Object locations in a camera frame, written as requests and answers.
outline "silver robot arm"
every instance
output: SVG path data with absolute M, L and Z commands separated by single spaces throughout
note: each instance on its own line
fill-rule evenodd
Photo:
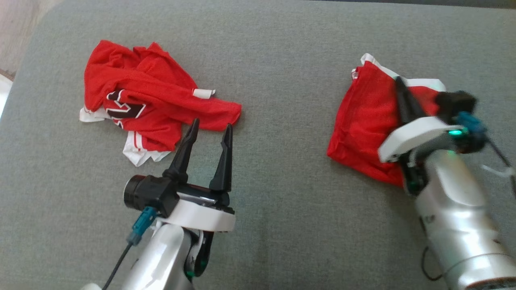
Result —
M 396 91 L 401 127 L 378 155 L 382 162 L 400 164 L 405 191 L 416 197 L 423 231 L 442 271 L 437 278 L 425 275 L 432 281 L 443 277 L 451 290 L 515 287 L 515 260 L 500 242 L 482 186 L 457 153 L 478 152 L 487 142 L 495 148 L 471 115 L 475 98 L 462 91 L 440 93 L 438 117 L 433 117 L 424 113 L 401 78 Z
M 425 170 L 428 184 L 415 205 L 448 287 L 515 287 L 514 258 L 501 244 L 486 195 L 460 156 L 436 150 L 426 158 Z
M 142 211 L 127 238 L 128 246 L 111 273 L 107 289 L 131 246 L 137 245 L 156 219 L 150 242 L 122 286 L 123 290 L 194 290 L 192 279 L 203 274 L 216 232 L 231 232 L 235 212 L 229 207 L 233 129 L 228 124 L 222 154 L 209 188 L 188 184 L 186 173 L 199 119 L 194 120 L 162 177 L 136 175 L 126 184 L 124 203 Z M 100 290 L 95 284 L 83 290 Z

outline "folded red cloth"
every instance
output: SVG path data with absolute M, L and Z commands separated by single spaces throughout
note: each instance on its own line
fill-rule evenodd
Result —
M 363 66 L 352 71 L 353 81 L 338 109 L 327 154 L 335 161 L 374 179 L 402 186 L 398 163 L 381 163 L 378 148 L 399 127 L 393 71 L 382 67 L 372 55 L 362 57 Z M 445 87 L 438 79 L 408 79 L 409 90 L 426 114 L 434 116 L 434 99 Z

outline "crumpled red shirt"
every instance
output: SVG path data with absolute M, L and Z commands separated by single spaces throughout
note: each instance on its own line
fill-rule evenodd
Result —
M 403 186 L 398 163 L 381 163 L 378 148 L 399 127 L 395 73 L 373 56 L 362 57 L 363 66 L 353 70 L 353 81 L 338 109 L 327 155 L 376 180 Z M 434 99 L 444 85 L 438 79 L 408 80 L 407 86 L 426 114 L 434 116 Z
M 201 129 L 223 131 L 241 112 L 240 104 L 193 96 L 194 80 L 155 42 L 130 50 L 102 40 L 86 65 L 84 86 L 86 112 L 105 109 L 119 127 L 141 134 L 148 151 L 173 151 L 182 123 L 199 118 Z

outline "gray couch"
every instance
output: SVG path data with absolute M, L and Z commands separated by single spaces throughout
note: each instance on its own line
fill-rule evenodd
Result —
M 200 87 L 243 104 L 236 229 L 216 235 L 199 289 L 443 289 L 421 273 L 413 201 L 326 157 L 335 114 L 369 52 L 402 75 L 477 96 L 478 115 L 516 162 L 515 26 L 516 10 L 409 4 L 65 1 L 37 28 L 0 121 L 0 289 L 103 284 L 138 216 L 123 205 L 125 182 L 171 161 L 135 168 L 121 153 L 125 132 L 79 122 L 84 67 L 101 39 L 156 41 Z M 200 132 L 192 182 L 208 184 L 220 138 Z M 516 253 L 509 183 L 478 166 L 501 162 L 491 150 L 467 161 Z

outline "green led light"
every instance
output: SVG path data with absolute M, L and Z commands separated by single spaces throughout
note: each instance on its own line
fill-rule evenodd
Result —
M 452 136 L 460 136 L 460 135 L 464 134 L 464 132 L 462 130 L 451 130 L 451 131 L 448 131 L 448 134 L 450 134 Z

